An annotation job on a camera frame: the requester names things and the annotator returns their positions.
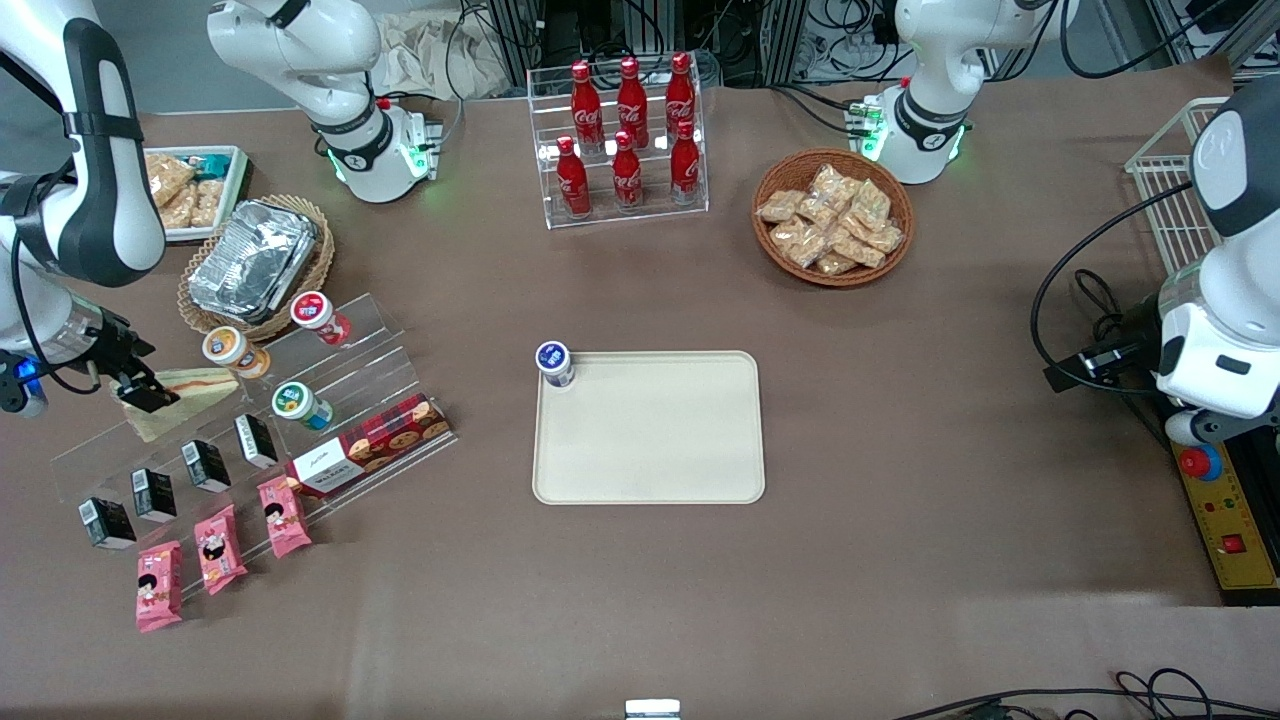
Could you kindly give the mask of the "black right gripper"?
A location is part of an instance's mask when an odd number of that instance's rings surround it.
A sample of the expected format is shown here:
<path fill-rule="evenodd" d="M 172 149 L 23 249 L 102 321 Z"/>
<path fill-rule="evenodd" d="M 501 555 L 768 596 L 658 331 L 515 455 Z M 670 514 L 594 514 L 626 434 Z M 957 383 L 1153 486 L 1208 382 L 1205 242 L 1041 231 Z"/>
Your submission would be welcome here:
<path fill-rule="evenodd" d="M 90 374 L 99 380 L 113 380 L 116 398 L 125 406 L 151 414 L 180 401 L 180 396 L 165 387 L 151 372 L 136 375 L 125 373 L 127 369 L 148 369 L 145 359 L 156 350 L 148 341 L 129 334 L 127 319 L 104 318 L 92 336 Z"/>

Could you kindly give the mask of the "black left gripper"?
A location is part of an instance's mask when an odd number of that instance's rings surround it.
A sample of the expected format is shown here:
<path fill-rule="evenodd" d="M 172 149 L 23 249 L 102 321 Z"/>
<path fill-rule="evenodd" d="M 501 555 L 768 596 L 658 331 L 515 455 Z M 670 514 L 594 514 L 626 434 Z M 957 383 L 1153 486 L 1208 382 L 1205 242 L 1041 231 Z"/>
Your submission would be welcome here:
<path fill-rule="evenodd" d="M 1123 311 L 1123 343 L 1094 343 L 1078 354 L 1080 364 L 1046 366 L 1044 379 L 1055 393 L 1102 389 L 1110 393 L 1155 395 L 1162 348 L 1157 299 L 1142 299 Z"/>

